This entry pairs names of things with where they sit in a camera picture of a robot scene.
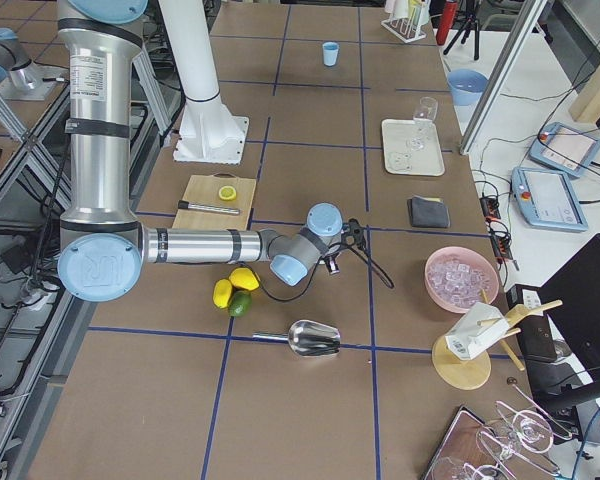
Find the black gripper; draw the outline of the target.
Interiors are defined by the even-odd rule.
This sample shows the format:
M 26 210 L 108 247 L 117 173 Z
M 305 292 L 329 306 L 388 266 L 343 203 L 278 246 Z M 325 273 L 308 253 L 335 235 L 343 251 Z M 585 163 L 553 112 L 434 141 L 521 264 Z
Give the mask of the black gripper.
M 328 269 L 330 275 L 335 275 L 340 272 L 339 266 L 337 264 L 337 257 L 339 256 L 339 254 L 340 248 L 333 247 L 322 257 L 322 262 Z

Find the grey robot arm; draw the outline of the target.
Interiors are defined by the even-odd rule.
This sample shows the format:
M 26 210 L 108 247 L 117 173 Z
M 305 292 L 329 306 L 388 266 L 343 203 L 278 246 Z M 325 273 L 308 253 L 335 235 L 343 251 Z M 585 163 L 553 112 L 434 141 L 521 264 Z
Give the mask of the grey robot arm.
M 36 63 L 9 28 L 0 28 L 0 95 L 7 100 L 42 101 L 67 81 L 64 67 Z
M 144 45 L 143 1 L 62 1 L 58 33 L 69 53 L 71 205 L 60 220 L 58 274 L 74 296 L 104 302 L 126 294 L 146 263 L 266 261 L 295 285 L 335 251 L 338 208 L 313 206 L 287 237 L 274 230 L 197 231 L 145 227 L 129 203 L 131 71 Z M 223 104 L 203 5 L 159 5 L 183 88 L 176 157 L 237 164 L 248 130 Z

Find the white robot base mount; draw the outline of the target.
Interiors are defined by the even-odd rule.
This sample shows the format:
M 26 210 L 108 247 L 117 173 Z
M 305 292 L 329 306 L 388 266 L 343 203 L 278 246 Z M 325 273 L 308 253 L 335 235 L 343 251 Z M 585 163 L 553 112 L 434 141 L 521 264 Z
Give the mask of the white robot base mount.
M 223 103 L 209 30 L 200 1 L 159 3 L 186 104 L 174 159 L 237 165 L 249 126 Z

